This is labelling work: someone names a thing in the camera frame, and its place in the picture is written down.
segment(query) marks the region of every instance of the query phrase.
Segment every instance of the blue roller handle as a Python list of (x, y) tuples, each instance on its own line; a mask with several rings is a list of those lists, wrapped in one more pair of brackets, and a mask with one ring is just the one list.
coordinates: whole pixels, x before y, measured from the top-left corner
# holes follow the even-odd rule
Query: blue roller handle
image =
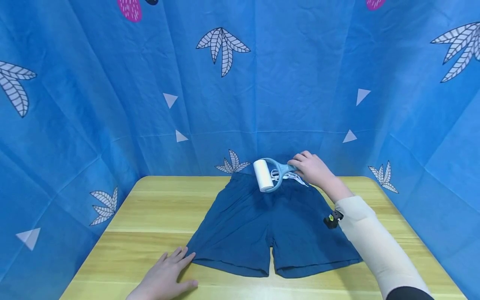
[(271, 163), (271, 164), (274, 165), (274, 166), (276, 167), (276, 169), (278, 170), (278, 182), (276, 183), (276, 185), (273, 186), (273, 188), (268, 189), (268, 190), (265, 190), (265, 192), (274, 192), (274, 191), (276, 191), (276, 190), (280, 187), (280, 184), (282, 184), (283, 176), (284, 176), (287, 172), (295, 172), (296, 170), (298, 170), (297, 167), (294, 167), (294, 166), (291, 166), (291, 165), (280, 164), (280, 163), (277, 162), (276, 160), (271, 159), (271, 158), (268, 158), (268, 157), (260, 158), (260, 159), (263, 159), (263, 160), (266, 161), (267, 163)]

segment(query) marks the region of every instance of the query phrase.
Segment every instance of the left hand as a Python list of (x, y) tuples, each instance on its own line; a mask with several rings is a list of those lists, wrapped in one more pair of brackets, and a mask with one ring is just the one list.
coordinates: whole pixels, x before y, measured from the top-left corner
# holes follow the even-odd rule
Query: left hand
[(195, 257), (195, 252), (185, 257), (187, 251), (187, 247), (183, 249), (178, 247), (171, 256), (168, 256), (167, 252), (164, 253), (127, 300), (171, 300), (198, 287), (196, 280), (177, 282), (180, 272)]

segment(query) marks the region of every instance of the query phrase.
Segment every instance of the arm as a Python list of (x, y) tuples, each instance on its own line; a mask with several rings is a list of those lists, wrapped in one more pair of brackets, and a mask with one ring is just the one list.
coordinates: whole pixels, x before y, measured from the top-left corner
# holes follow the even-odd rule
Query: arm
[(375, 276), (383, 299), (398, 287), (413, 287), (430, 293), (407, 254), (383, 227), (375, 212), (361, 197), (354, 196), (317, 155), (304, 151), (288, 164), (296, 166), (301, 177), (321, 188), (335, 204), (335, 209), (344, 215), (339, 225)]

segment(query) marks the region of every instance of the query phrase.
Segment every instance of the shorts waistband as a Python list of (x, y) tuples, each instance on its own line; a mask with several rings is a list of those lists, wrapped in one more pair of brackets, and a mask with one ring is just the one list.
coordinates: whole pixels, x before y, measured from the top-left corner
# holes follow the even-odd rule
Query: shorts waistband
[[(257, 177), (255, 175), (243, 174), (243, 173), (233, 173), (232, 176), (231, 176), (230, 182), (240, 182), (241, 185), (254, 186), (256, 189), (259, 190)], [(308, 183), (306, 183), (306, 184), (307, 184), (307, 186), (304, 186), (303, 184), (299, 183), (296, 180), (283, 179), (282, 184), (277, 191), (281, 190), (282, 188), (287, 188), (287, 189), (314, 189), (314, 187), (310, 186)]]

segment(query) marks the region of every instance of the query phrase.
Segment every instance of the white triangle print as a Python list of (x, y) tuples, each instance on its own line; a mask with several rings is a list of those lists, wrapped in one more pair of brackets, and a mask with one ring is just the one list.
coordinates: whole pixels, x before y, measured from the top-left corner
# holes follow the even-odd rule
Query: white triangle print
[(40, 233), (40, 228), (35, 228), (33, 230), (17, 233), (16, 236), (24, 242), (25, 246), (28, 247), (31, 251), (35, 248), (36, 240), (38, 239), (38, 234)]
[(345, 139), (343, 140), (344, 143), (348, 143), (351, 141), (355, 141), (357, 137), (353, 134), (352, 130), (349, 130), (347, 132), (347, 135), (345, 136)]
[(357, 105), (360, 104), (370, 92), (371, 91), (369, 90), (359, 88), (359, 91), (357, 92)]
[(183, 141), (188, 141), (187, 137), (183, 134), (181, 134), (178, 130), (175, 130), (175, 135), (177, 136), (177, 143), (178, 142), (183, 142)]
[(165, 98), (165, 101), (167, 102), (168, 108), (172, 108), (173, 104), (175, 103), (175, 100), (177, 100), (177, 98), (178, 98), (178, 96), (165, 94), (165, 93), (163, 93), (163, 97)]

